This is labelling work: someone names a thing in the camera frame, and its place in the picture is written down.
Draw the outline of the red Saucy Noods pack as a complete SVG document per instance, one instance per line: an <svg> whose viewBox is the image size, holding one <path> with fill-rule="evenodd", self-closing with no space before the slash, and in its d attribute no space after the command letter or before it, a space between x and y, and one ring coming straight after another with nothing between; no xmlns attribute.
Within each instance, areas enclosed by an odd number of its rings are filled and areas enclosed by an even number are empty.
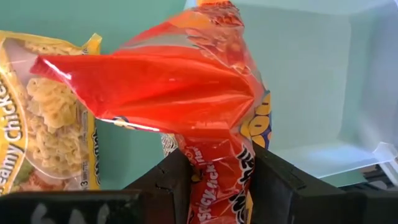
<svg viewBox="0 0 398 224"><path fill-rule="evenodd" d="M98 118L167 133L198 173L188 224L246 224L253 146L271 136L271 94L230 0L196 0L110 55L41 55L31 72L60 81Z"/></svg>

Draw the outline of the red snack packets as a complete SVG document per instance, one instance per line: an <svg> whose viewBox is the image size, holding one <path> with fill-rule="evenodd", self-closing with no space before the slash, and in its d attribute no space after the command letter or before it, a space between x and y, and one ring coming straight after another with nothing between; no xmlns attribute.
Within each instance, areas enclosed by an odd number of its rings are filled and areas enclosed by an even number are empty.
<svg viewBox="0 0 398 224"><path fill-rule="evenodd" d="M80 45L102 36L104 53L178 14L184 0L0 0L0 30L56 37ZM272 94L271 150L293 163L301 147L330 162L344 130L343 105L352 89L356 29L348 16L238 3L245 39ZM101 186L121 189L163 159L160 136L97 123Z"/></svg>

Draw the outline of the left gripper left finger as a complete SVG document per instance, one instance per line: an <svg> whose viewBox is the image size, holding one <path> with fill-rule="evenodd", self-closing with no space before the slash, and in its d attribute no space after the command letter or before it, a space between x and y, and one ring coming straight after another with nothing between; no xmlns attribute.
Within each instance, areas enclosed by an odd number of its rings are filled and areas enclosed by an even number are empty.
<svg viewBox="0 0 398 224"><path fill-rule="evenodd" d="M0 197L0 224L186 224L192 168L175 150L122 190Z"/></svg>

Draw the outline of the yellow creamy chicken noodle pack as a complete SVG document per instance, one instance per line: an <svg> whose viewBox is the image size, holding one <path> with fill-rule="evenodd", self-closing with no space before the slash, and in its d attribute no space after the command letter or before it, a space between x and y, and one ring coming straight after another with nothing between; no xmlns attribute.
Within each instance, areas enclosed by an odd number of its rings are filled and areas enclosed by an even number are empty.
<svg viewBox="0 0 398 224"><path fill-rule="evenodd" d="M100 188L94 116L66 85L30 68L38 55L98 54L101 41L0 30L0 196Z"/></svg>

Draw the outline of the clear plastic bin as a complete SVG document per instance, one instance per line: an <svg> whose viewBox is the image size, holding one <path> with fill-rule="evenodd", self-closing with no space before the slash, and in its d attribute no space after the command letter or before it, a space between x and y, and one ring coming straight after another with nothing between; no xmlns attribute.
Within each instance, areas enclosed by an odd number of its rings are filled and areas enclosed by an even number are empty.
<svg viewBox="0 0 398 224"><path fill-rule="evenodd" d="M232 0L271 91L269 149L318 178L398 185L398 0Z"/></svg>

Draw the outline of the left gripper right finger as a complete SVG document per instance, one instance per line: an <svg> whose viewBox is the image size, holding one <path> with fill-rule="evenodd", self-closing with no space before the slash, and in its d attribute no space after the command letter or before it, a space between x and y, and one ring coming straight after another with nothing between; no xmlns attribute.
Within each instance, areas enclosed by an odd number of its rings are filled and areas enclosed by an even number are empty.
<svg viewBox="0 0 398 224"><path fill-rule="evenodd" d="M398 192L335 187L253 145L251 224L398 224Z"/></svg>

